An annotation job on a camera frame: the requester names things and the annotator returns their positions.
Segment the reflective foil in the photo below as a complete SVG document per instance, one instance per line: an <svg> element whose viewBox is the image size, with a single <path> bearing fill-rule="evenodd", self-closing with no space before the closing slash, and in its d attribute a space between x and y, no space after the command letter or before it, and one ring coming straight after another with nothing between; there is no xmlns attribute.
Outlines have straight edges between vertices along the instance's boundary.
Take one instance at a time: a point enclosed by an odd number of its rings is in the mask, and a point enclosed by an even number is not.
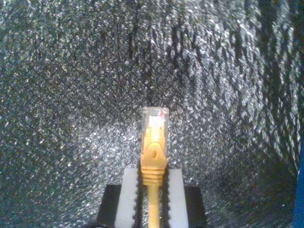
<svg viewBox="0 0 304 228"><path fill-rule="evenodd" d="M0 6L1 227L95 220L138 164L144 106L169 108L169 166L201 187L210 227L291 226L303 1Z"/></svg>

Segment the yellow cable boot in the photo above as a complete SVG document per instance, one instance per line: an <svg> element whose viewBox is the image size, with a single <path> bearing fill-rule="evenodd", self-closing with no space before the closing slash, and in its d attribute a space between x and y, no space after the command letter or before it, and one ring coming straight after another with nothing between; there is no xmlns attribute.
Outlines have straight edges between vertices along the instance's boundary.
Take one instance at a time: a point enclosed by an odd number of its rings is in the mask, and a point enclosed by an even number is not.
<svg viewBox="0 0 304 228"><path fill-rule="evenodd" d="M148 188L149 228L160 227L159 187L167 167L168 114L167 108L143 110L141 172Z"/></svg>

